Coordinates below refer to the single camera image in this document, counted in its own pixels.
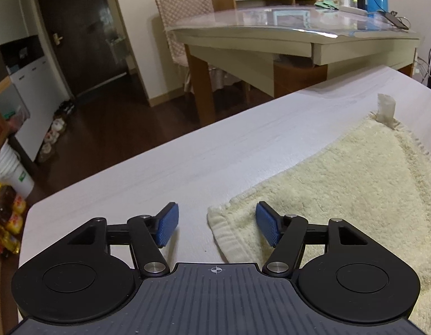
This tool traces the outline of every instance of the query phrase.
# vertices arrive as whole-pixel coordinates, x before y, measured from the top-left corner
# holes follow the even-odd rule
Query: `white tabletop surface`
[[[361,70],[273,100],[187,134],[74,184],[31,208],[20,264],[93,217],[125,223],[169,201],[180,223],[162,250],[176,262],[220,263],[207,225],[220,205],[333,142],[377,108],[397,101],[396,118],[431,151],[431,90],[387,67]],[[131,265],[127,248],[112,254]]]
[[[314,6],[277,6],[234,9],[178,20],[168,30],[207,28],[274,28],[310,32],[329,38],[380,37],[418,38],[412,31],[396,28],[379,14],[361,16]]]

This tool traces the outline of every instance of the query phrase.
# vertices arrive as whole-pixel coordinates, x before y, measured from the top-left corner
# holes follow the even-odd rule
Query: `circular black disc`
[[[45,285],[53,291],[71,293],[82,291],[96,279],[96,271],[80,263],[58,264],[46,271]]]
[[[389,278],[379,267],[371,264],[354,263],[341,267],[337,281],[346,289],[359,293],[372,293],[387,285]]]
[[[327,253],[301,269],[297,286],[307,302],[328,316],[354,323],[407,316],[420,291],[416,273],[393,255],[379,257],[351,247],[350,253]]]
[[[23,314],[47,322],[84,322],[129,298],[135,286],[132,270],[116,257],[78,247],[65,250],[61,261],[36,257],[16,272],[12,292]]]

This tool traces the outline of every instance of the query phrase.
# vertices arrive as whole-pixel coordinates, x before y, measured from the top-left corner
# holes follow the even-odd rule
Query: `glass table top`
[[[274,28],[312,32],[331,38],[339,35],[354,37],[370,32],[390,32],[407,38],[413,34],[412,31],[396,28],[378,14],[361,16],[314,6],[269,6],[219,11],[179,20],[168,30],[205,28]]]

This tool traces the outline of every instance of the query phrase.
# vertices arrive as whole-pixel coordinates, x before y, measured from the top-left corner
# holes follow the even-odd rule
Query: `table leg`
[[[207,126],[215,122],[214,96],[208,63],[191,55],[189,46],[185,45],[185,48],[198,117],[201,126]]]
[[[249,105],[251,103],[251,84],[246,83],[244,80],[242,81],[242,90],[245,93],[246,104]]]
[[[274,98],[327,80],[327,65],[299,68],[274,62]]]
[[[412,78],[414,75],[414,64],[410,64],[409,66],[404,66],[403,68],[400,68],[399,72]]]

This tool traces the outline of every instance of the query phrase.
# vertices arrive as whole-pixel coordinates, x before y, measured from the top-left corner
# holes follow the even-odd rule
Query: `white cabinet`
[[[0,0],[0,45],[28,36],[19,0]]]
[[[26,26],[28,36],[37,35],[37,25],[35,23],[34,14],[32,13],[31,0],[18,0],[20,9],[22,10],[23,20]]]
[[[16,139],[31,160],[35,160],[45,134],[48,132],[63,97],[58,91],[53,73],[45,57],[11,75],[30,118],[15,134]]]

